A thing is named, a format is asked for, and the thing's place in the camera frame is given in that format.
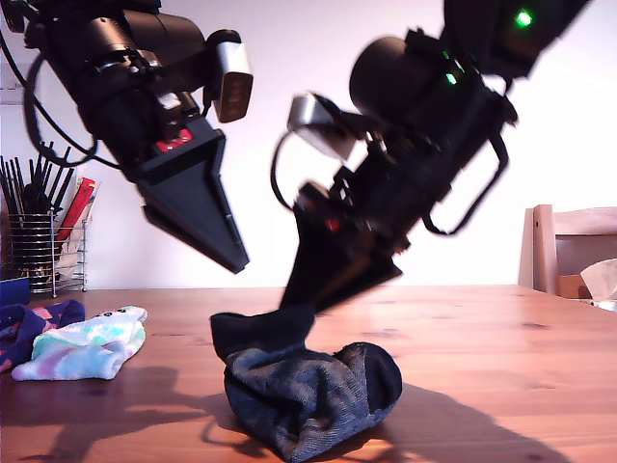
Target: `black cable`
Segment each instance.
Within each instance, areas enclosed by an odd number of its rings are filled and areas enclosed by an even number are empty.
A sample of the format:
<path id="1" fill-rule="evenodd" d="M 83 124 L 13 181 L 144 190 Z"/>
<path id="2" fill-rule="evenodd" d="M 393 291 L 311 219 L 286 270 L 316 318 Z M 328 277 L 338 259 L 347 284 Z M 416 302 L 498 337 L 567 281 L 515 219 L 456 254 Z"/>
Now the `black cable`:
<path id="1" fill-rule="evenodd" d="M 459 225 L 457 225 L 454 228 L 454 230 L 444 231 L 444 230 L 439 229 L 433 223 L 433 219 L 431 218 L 431 214 L 429 211 L 422 216 L 422 222 L 424 222 L 424 227 L 426 227 L 426 230 L 430 231 L 431 233 L 440 234 L 443 236 L 451 236 L 451 235 L 458 233 L 468 223 L 469 219 L 471 219 L 471 217 L 475 213 L 475 210 L 480 206 L 480 204 L 482 204 L 482 202 L 484 201 L 484 198 L 489 193 L 489 191 L 491 191 L 493 187 L 496 185 L 497 181 L 499 180 L 499 178 L 501 177 L 505 169 L 508 167 L 509 157 L 508 157 L 508 150 L 505 147 L 505 143 L 503 143 L 503 139 L 501 138 L 501 135 L 499 133 L 491 137 L 490 141 L 497 155 L 497 159 L 499 160 L 499 165 L 497 166 L 497 169 L 495 171 L 495 174 L 493 175 L 493 178 L 491 178 L 491 181 L 489 181 L 489 183 L 484 187 L 484 190 L 482 190 L 482 192 L 475 199 L 475 201 L 473 202 L 473 204 L 471 205 L 471 207 L 469 208 L 469 210 L 463 217 L 463 220 L 461 220 Z"/>
<path id="2" fill-rule="evenodd" d="M 284 145 L 287 138 L 289 138 L 291 135 L 294 135 L 298 131 L 302 129 L 311 130 L 316 128 L 332 129 L 333 125 L 330 123 L 307 123 L 305 125 L 300 125 L 294 130 L 286 132 L 279 140 L 277 148 L 274 151 L 274 155 L 272 156 L 272 165 L 270 166 L 270 185 L 272 186 L 274 196 L 276 196 L 277 200 L 279 200 L 279 203 L 281 203 L 281 205 L 286 209 L 293 210 L 293 207 L 289 205 L 289 203 L 282 196 L 281 189 L 279 188 L 279 183 L 277 182 L 277 165 L 279 163 L 279 156 L 281 155 L 282 146 Z"/>
<path id="3" fill-rule="evenodd" d="M 9 50 L 9 46 L 7 45 L 7 43 L 6 43 L 5 39 L 4 39 L 4 35 L 2 34 L 1 31 L 0 31 L 0 48 L 2 49 L 2 52 L 4 53 L 5 57 L 7 58 L 7 62 L 9 63 L 9 67 L 11 68 L 11 71 L 13 72 L 13 74 L 15 75 L 15 77 L 17 78 L 17 80 L 19 81 L 19 83 L 21 84 L 21 86 L 25 90 L 26 89 L 26 79 L 24 79 L 23 75 L 21 74 L 21 71 L 17 67 L 17 64 L 15 63 L 15 61 L 13 59 L 13 55 L 11 54 L 11 51 Z M 98 161 L 98 162 L 100 162 L 102 164 L 105 164 L 106 166 L 109 166 L 109 167 L 114 168 L 114 169 L 119 169 L 120 168 L 120 166 L 118 166 L 117 164 L 114 164 L 113 162 L 110 162 L 110 161 L 108 161 L 106 159 L 103 159 L 103 158 L 95 155 L 95 153 L 96 153 L 96 151 L 98 149 L 98 140 L 95 137 L 93 137 L 93 145 L 89 149 L 85 149 L 81 145 L 79 145 L 77 142 L 75 142 L 69 135 L 67 135 L 56 124 L 56 122 L 53 120 L 53 118 L 45 110 L 45 108 L 40 103 L 39 99 L 35 96 L 34 89 L 31 91 L 31 94 L 32 94 L 32 104 L 34 106 L 36 106 L 36 108 L 40 111 L 40 113 L 43 115 L 45 120 L 52 126 L 52 128 L 62 138 L 64 138 L 69 144 L 71 144 L 77 150 L 79 150 L 80 152 L 82 152 L 82 153 L 84 153 L 86 155 L 83 159 L 81 159 L 80 161 L 77 161 L 78 164 L 76 164 L 76 165 L 84 164 L 85 162 L 88 162 L 90 160 L 95 160 L 95 161 Z M 26 94 L 24 94 L 24 106 L 25 106 L 25 99 L 26 99 Z M 67 161 L 62 160 L 62 158 L 58 157 L 56 155 L 55 151 L 53 151 L 53 150 L 47 150 L 47 151 L 39 150 L 39 152 L 40 152 L 40 154 L 42 156 L 44 156 L 46 159 L 49 159 L 49 161 L 53 162 L 54 164 L 57 164 L 57 165 L 60 165 L 60 166 L 64 165 L 64 167 L 68 167 Z"/>
<path id="4" fill-rule="evenodd" d="M 277 164 L 279 162 L 279 156 L 281 154 L 282 145 L 285 143 L 287 138 L 293 135 L 295 132 L 287 132 L 285 133 L 281 139 L 279 140 L 279 144 L 277 145 L 277 149 L 274 151 L 274 155 L 272 156 L 272 165 L 270 166 L 270 185 L 272 185 L 272 191 L 274 192 L 274 196 L 277 197 L 279 203 L 283 207 L 289 210 L 293 210 L 293 207 L 289 205 L 289 203 L 282 196 L 281 189 L 279 188 L 279 183 L 277 182 Z"/>

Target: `tissue box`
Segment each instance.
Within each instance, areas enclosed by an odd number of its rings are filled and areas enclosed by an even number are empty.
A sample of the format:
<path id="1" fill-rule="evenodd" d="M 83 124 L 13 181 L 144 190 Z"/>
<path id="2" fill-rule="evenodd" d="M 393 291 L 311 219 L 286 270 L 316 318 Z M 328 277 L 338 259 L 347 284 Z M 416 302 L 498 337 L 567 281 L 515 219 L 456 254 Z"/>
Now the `tissue box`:
<path id="1" fill-rule="evenodd" d="M 594 263 L 580 272 L 580 276 L 593 299 L 617 299 L 617 259 Z"/>

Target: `red label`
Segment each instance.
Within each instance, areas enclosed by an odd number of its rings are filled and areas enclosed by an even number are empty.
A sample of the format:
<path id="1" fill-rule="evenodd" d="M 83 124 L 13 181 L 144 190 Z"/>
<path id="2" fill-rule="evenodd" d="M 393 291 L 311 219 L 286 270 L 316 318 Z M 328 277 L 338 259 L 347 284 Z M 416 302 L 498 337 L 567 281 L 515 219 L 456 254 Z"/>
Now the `red label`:
<path id="1" fill-rule="evenodd" d="M 180 134 L 177 138 L 169 142 L 156 142 L 156 147 L 159 148 L 161 152 L 169 152 L 181 147 L 185 143 L 189 143 L 191 140 L 193 140 L 193 135 L 189 132 L 188 128 L 183 128 L 180 130 Z"/>

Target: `white wall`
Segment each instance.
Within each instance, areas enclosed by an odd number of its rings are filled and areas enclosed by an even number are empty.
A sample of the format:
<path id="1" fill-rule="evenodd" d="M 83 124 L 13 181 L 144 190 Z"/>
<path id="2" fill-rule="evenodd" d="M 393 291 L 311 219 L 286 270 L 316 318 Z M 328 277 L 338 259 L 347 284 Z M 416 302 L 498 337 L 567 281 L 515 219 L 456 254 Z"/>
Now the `white wall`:
<path id="1" fill-rule="evenodd" d="M 133 186 L 119 173 L 91 163 L 85 172 L 102 187 L 90 232 L 90 288 L 283 286 L 298 239 L 292 215 L 270 191 L 268 171 L 291 98 L 312 90 L 351 109 L 349 75 L 362 49 L 379 36 L 402 38 L 408 27 L 437 35 L 441 2 L 167 0 L 164 11 L 192 18 L 205 35 L 236 29 L 249 47 L 254 98 L 245 120 L 223 127 L 228 136 L 223 179 L 252 262 L 233 276 L 151 227 Z M 515 284 L 526 208 L 615 205 L 616 17 L 617 2 L 595 0 L 545 55 L 531 81 L 516 86 L 512 100 L 521 123 L 505 131 L 512 158 L 505 179 L 458 238 L 438 238 L 416 227 L 411 250 L 397 259 L 405 272 L 397 283 Z M 86 143 L 73 104 L 50 72 L 42 84 L 51 112 Z M 12 118 L 8 131 L 3 112 L 4 152 L 25 148 L 18 113 L 13 111 Z M 495 165 L 489 150 L 477 156 L 437 210 L 436 221 L 453 224 Z M 334 161 L 292 141 L 280 163 L 282 190 L 291 200 L 305 178 L 329 184 L 336 169 Z"/>

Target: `wooden chair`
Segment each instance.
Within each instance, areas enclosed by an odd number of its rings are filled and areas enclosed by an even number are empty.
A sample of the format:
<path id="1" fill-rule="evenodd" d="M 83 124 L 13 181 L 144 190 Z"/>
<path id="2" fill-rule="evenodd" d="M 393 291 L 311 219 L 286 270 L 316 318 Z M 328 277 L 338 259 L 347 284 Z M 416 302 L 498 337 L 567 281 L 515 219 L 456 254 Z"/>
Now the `wooden chair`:
<path id="1" fill-rule="evenodd" d="M 617 259 L 617 207 L 553 212 L 533 209 L 533 287 L 570 299 L 590 299 L 580 272 Z"/>

